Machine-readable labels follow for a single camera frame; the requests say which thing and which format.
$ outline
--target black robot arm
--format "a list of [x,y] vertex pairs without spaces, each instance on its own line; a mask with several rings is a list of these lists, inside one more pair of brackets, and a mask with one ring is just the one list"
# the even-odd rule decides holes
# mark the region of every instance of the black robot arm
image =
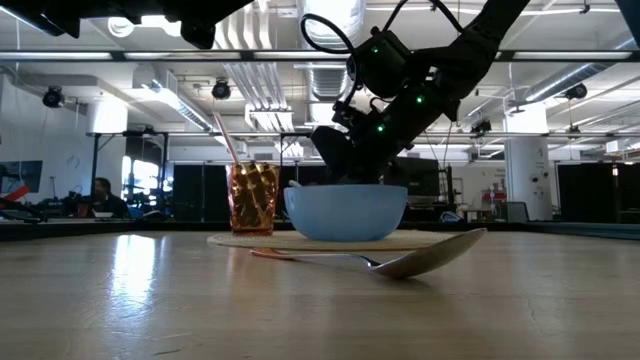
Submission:
[[[410,149],[411,142],[442,114],[457,121],[460,100],[487,74],[500,42],[529,0],[489,0],[464,29],[441,1],[431,2],[461,31],[449,46],[412,53],[388,30],[406,0],[398,4],[382,31],[374,28],[373,36],[355,49],[349,44],[347,69],[354,89],[366,86],[375,95],[393,100],[382,111],[372,107],[364,113],[349,105],[352,91],[344,102],[334,105],[333,121],[348,133],[322,126],[312,133],[333,181],[376,182],[387,164]],[[324,50],[307,36],[307,20],[332,24],[312,14],[303,17],[303,36],[314,48]]]

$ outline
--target metal spoon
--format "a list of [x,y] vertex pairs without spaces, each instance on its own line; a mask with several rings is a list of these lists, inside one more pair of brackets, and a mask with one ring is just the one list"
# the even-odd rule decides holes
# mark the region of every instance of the metal spoon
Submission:
[[251,250],[251,254],[279,260],[350,257],[367,264],[373,273],[393,279],[404,279],[424,274],[450,263],[469,250],[486,233],[487,229],[471,230],[383,264],[357,254],[284,254],[267,248]]

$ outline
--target cup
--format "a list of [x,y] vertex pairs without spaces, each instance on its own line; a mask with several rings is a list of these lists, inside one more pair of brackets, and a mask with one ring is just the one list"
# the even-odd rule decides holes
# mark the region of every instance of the cup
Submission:
[[273,234],[280,167],[271,164],[227,165],[227,187],[234,234]]

